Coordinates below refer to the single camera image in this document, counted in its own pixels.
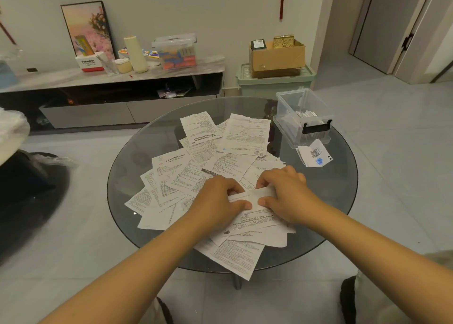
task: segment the flower painting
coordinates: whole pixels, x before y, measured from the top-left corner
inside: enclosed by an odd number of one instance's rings
[[[115,59],[110,26],[102,1],[62,5],[63,16],[77,56],[82,52],[76,36],[84,35],[94,52],[103,51],[109,59]]]

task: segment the small jar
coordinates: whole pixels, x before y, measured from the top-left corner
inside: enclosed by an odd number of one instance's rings
[[[121,73],[128,73],[132,71],[132,64],[129,58],[115,59],[116,67]]]

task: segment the gray door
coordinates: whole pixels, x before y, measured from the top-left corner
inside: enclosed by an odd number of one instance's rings
[[[353,55],[392,73],[425,0],[371,0]]]

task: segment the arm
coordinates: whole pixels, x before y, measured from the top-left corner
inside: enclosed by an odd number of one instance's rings
[[[263,172],[257,188],[268,184],[278,198],[261,198],[258,204],[325,237],[413,321],[453,323],[453,271],[325,204],[291,166]]]
[[[212,231],[227,226],[248,201],[228,202],[243,192],[233,179],[206,181],[189,211],[161,235],[70,298],[40,324],[138,323],[179,261]]]

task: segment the glass tabletop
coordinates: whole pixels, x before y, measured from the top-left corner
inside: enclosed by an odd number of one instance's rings
[[[122,233],[137,247],[144,246],[162,231],[142,230],[137,225],[141,216],[124,205],[143,189],[140,175],[152,168],[151,159],[182,148],[179,140],[185,137],[180,118],[207,111],[214,123],[225,121],[231,113],[251,118],[269,118],[277,101],[256,97],[222,97],[192,103],[175,109],[150,122],[137,132],[116,157],[108,178],[107,199],[110,212]],[[333,161],[322,168],[306,168],[296,150],[292,149],[279,129],[272,123],[268,151],[280,157],[287,165],[302,172],[309,188],[323,201],[349,213],[357,192],[357,165],[349,145],[335,128],[331,128],[327,150]],[[303,226],[296,227],[296,234],[288,234],[285,248],[266,246],[255,270],[271,268],[298,258],[318,245],[324,238]],[[229,273],[230,271],[192,250],[179,264],[180,268]]]

